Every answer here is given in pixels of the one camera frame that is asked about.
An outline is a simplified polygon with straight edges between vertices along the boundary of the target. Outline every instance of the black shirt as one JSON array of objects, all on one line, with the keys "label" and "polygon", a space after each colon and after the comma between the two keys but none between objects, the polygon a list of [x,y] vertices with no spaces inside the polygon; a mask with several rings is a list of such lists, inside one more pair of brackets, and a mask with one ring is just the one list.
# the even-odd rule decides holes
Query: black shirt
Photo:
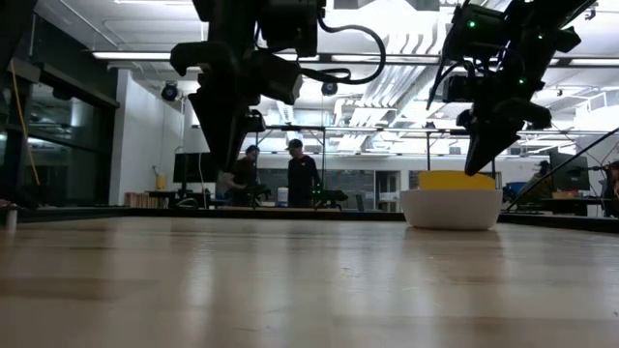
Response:
[{"label": "black shirt", "polygon": [[255,164],[249,159],[239,159],[232,166],[232,175],[234,175],[234,184],[237,185],[255,185]]},{"label": "black shirt", "polygon": [[309,156],[288,163],[288,200],[309,199],[311,189],[320,183],[316,162]]}]

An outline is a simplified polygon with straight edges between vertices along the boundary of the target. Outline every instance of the wooden table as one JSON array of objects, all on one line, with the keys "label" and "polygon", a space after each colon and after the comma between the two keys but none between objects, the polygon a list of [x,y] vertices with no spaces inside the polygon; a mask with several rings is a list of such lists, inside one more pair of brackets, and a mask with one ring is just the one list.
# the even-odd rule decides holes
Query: wooden table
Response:
[{"label": "wooden table", "polygon": [[619,347],[619,239],[126,217],[0,234],[3,347]]}]

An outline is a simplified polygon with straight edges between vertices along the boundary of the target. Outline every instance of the white bowl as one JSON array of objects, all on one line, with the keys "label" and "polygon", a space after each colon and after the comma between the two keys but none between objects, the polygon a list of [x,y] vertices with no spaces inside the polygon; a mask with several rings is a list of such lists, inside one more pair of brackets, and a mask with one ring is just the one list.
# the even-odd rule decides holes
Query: white bowl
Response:
[{"label": "white bowl", "polygon": [[488,230],[502,201],[501,189],[411,189],[400,195],[410,226],[441,230]]}]

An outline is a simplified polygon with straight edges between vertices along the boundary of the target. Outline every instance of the computer monitor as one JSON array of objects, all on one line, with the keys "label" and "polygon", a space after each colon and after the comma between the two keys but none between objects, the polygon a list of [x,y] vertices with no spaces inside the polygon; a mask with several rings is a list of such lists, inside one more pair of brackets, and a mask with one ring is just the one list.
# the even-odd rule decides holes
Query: computer monitor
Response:
[{"label": "computer monitor", "polygon": [[[556,168],[572,155],[550,152],[550,167]],[[578,157],[552,174],[552,183],[556,190],[590,190],[588,162],[586,157]]]},{"label": "computer monitor", "polygon": [[[201,164],[202,178],[198,164]],[[210,153],[176,154],[174,159],[174,183],[216,183],[219,170]]]}]

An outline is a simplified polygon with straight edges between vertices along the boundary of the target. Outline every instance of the yellow sponge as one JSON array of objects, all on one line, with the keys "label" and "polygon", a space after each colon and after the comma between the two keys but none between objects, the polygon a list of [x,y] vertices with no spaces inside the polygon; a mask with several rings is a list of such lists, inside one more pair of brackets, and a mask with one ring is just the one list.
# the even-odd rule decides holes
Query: yellow sponge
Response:
[{"label": "yellow sponge", "polygon": [[492,178],[482,174],[468,176],[456,170],[434,170],[419,173],[419,189],[490,189],[495,190]]}]

